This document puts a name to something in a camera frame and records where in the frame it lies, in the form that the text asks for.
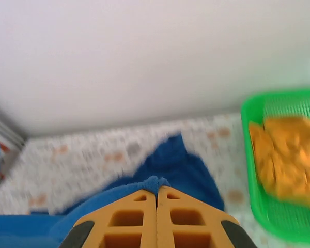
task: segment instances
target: blue fabric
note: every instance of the blue fabric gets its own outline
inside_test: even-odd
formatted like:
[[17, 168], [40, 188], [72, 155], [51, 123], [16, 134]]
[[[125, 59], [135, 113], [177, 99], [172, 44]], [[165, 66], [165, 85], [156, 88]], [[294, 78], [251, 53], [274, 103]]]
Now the blue fabric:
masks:
[[[208, 169], [199, 156], [186, 151], [181, 134], [162, 142], [132, 177], [121, 177], [104, 190], [141, 182], [152, 175], [164, 177], [171, 187], [224, 211], [224, 202]], [[84, 201], [67, 208], [63, 214]]]
[[114, 187], [91, 197], [66, 216], [0, 215], [0, 248], [57, 248], [79, 218], [141, 189], [157, 196], [162, 185], [169, 183], [152, 176], [143, 182]]
[[101, 194], [97, 194], [89, 200], [82, 203], [66, 217], [63, 217], [57, 224], [50, 230], [50, 236], [59, 240], [68, 234], [71, 227], [82, 216], [91, 213], [99, 208], [102, 208], [110, 203], [113, 203], [127, 195], [130, 195], [140, 189], [147, 190], [157, 196], [159, 189], [162, 185], [170, 185], [165, 178], [157, 178], [151, 176], [143, 182], [136, 182], [128, 185], [122, 185], [107, 190]]
[[82, 216], [140, 189], [157, 196], [162, 185], [224, 210], [224, 202], [204, 163], [186, 151], [181, 135], [177, 135], [161, 143], [133, 177], [119, 178], [102, 193], [73, 206], [67, 215], [0, 216], [0, 248], [57, 248]]

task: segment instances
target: black rubber edge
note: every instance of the black rubber edge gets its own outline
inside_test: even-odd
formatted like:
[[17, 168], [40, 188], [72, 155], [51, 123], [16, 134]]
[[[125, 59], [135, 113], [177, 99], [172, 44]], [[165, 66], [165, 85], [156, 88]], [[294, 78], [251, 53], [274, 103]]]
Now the black rubber edge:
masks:
[[82, 248], [93, 226], [93, 221], [85, 221], [75, 226], [58, 248]]
[[241, 226], [231, 221], [222, 221], [221, 223], [234, 248], [257, 248]]

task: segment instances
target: green basket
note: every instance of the green basket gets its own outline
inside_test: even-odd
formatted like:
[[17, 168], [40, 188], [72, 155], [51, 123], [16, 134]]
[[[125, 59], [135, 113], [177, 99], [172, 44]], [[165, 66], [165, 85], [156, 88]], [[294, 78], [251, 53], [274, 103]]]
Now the green basket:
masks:
[[257, 181], [249, 122], [263, 123], [267, 116], [310, 117], [310, 89], [268, 92], [244, 102], [241, 109], [251, 207], [268, 231], [289, 241], [310, 243], [310, 208], [279, 201], [265, 193]]

